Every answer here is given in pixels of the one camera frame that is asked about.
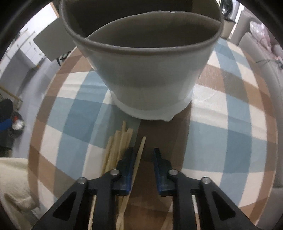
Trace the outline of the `wooden chopstick bundle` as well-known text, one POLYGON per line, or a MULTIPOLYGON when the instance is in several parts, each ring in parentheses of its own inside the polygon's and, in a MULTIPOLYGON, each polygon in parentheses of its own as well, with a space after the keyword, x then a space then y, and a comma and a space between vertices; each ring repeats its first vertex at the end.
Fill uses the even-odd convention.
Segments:
MULTIPOLYGON (((109 137, 100 175, 103 175, 109 170, 116 168, 118 161, 122 159, 126 149, 129 147, 133 134, 133 129, 128 128, 126 130, 126 125, 127 123, 124 120, 122 123, 121 130, 116 130, 115 134, 109 137)), ((121 211, 123 199, 124 198, 121 197, 121 198, 117 198, 116 200, 118 214, 121 211)), ((96 205, 96 196, 94 196, 92 200, 91 214, 94 213, 95 205, 96 205)), ((92 229, 92 222, 93 222, 93 217, 90 217, 88 229, 92 229)), ((116 229, 124 229, 124 217, 122 217, 120 226, 116 227, 116 229)))

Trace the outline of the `white utensil holder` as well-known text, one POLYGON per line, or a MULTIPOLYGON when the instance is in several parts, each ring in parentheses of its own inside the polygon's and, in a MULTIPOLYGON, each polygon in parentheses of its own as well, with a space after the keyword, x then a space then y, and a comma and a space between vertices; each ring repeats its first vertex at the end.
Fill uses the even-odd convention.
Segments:
POLYGON ((216 1, 61 1, 59 10, 115 105, 144 120, 170 121, 189 105, 224 26, 216 1))

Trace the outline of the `checkered tablecloth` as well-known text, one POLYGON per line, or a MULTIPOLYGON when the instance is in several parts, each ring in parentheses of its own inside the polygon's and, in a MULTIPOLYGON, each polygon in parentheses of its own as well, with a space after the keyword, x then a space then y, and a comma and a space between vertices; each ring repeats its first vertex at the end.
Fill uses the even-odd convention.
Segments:
POLYGON ((251 56, 220 39, 190 105, 171 121, 128 116, 86 58, 73 50, 47 90, 32 133, 28 179, 45 212, 79 178, 100 176, 108 139, 122 125, 131 145, 145 145, 125 211, 125 229, 171 229, 171 198, 157 192, 152 151, 159 148, 186 176, 211 178, 257 223, 270 197, 277 164, 271 97, 251 56))

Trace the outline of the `grey cabinet near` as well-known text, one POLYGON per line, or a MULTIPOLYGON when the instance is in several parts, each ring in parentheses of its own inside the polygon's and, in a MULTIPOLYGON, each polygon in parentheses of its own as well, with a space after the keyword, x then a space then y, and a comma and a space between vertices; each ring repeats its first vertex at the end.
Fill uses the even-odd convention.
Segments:
POLYGON ((33 41, 50 61, 60 58, 75 48, 73 39, 67 33, 61 17, 49 24, 33 41))

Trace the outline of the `white dresser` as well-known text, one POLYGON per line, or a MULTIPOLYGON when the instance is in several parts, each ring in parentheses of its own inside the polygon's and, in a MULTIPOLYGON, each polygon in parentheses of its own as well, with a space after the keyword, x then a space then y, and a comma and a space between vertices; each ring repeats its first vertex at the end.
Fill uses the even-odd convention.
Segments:
POLYGON ((38 68, 39 63, 46 56, 34 42, 35 37, 35 31, 30 31, 29 29, 20 31, 8 46, 5 56, 11 60, 14 55, 17 55, 29 68, 38 68))

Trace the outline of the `beige trash bin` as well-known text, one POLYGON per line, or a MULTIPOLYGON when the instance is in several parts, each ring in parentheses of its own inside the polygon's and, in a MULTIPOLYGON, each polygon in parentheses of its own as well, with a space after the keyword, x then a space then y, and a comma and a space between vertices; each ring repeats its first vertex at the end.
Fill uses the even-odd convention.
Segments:
POLYGON ((234 20, 231 20, 229 18, 224 18, 224 27, 220 37, 223 39, 227 39, 231 34, 235 24, 236 22, 234 20))

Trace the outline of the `grey sofa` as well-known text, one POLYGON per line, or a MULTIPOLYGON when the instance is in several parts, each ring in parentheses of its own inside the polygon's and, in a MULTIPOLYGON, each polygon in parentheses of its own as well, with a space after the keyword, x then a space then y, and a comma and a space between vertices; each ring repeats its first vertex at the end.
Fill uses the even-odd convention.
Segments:
POLYGON ((232 43, 246 51, 261 69, 261 76, 267 83, 274 106, 278 128, 278 158, 275 180, 267 206, 259 219, 261 229, 272 229, 282 216, 282 70, 272 59, 282 57, 282 48, 268 32, 271 50, 267 50, 250 31, 251 23, 261 24, 261 21, 248 9, 244 9, 236 24, 230 39, 232 43))

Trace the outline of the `washing machine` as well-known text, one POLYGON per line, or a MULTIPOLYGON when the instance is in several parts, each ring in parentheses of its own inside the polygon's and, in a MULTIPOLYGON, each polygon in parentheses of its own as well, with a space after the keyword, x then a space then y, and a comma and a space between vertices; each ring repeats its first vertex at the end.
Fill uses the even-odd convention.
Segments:
POLYGON ((239 10, 240 3, 236 0, 221 0, 219 6, 224 17, 234 20, 239 10))

